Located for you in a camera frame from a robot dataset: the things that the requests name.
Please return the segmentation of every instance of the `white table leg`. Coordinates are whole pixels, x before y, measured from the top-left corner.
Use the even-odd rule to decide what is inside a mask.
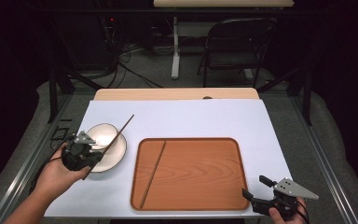
[[[178,20],[173,18],[173,61],[172,61],[172,79],[179,78],[179,40],[178,40]]]

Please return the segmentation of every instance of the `white plate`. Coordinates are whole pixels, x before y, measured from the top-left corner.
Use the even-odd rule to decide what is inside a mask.
[[[107,171],[117,165],[121,159],[123,159],[124,154],[127,149],[127,141],[124,136],[121,134],[116,142],[106,151],[103,156],[103,159],[95,165],[92,169],[93,173],[99,173]]]
[[[112,124],[103,123],[90,128],[87,134],[95,141],[95,145],[91,145],[92,149],[103,149],[107,147],[116,136],[117,129]]]

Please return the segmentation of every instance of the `table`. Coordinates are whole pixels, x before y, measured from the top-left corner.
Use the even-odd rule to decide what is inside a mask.
[[[292,7],[293,0],[155,0],[154,7]],[[173,61],[172,79],[179,78],[180,50],[179,36],[206,36],[213,23],[197,22],[182,24],[185,28],[179,28],[177,17],[173,18]]]
[[[205,96],[213,99],[201,100]],[[123,132],[128,146],[123,160],[109,171],[90,174],[85,181],[76,182],[48,208],[46,217],[261,216],[253,213],[251,207],[241,211],[140,212],[132,209],[130,198],[136,149],[147,137],[224,136],[236,139],[248,189],[258,198],[271,199],[273,196],[272,189],[258,182],[259,175],[277,180],[286,176],[291,178],[267,110],[254,89],[99,90],[90,102],[79,130],[87,130],[101,122],[121,128],[132,113],[135,117]],[[223,119],[216,117],[223,113],[226,114]]]

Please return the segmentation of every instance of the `chopstick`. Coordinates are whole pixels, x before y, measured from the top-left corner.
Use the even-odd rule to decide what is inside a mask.
[[[157,170],[157,168],[158,168],[159,160],[161,159],[162,153],[164,152],[165,145],[167,145],[167,141],[164,141],[164,144],[162,145],[162,149],[161,149],[161,151],[159,152],[159,155],[158,155],[158,158],[157,158],[155,167],[154,167],[153,172],[152,172],[152,175],[150,176],[150,179],[149,179],[149,183],[147,183],[147,187],[146,187],[146,190],[145,190],[144,197],[143,197],[142,200],[141,200],[141,205],[140,205],[141,208],[144,207],[147,193],[149,192],[150,185],[152,184],[154,175],[155,175],[156,170]]]

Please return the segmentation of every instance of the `wooden tray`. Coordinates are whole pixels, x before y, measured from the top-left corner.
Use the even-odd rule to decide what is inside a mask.
[[[142,211],[243,210],[249,202],[232,138],[148,138],[138,147],[131,206]]]

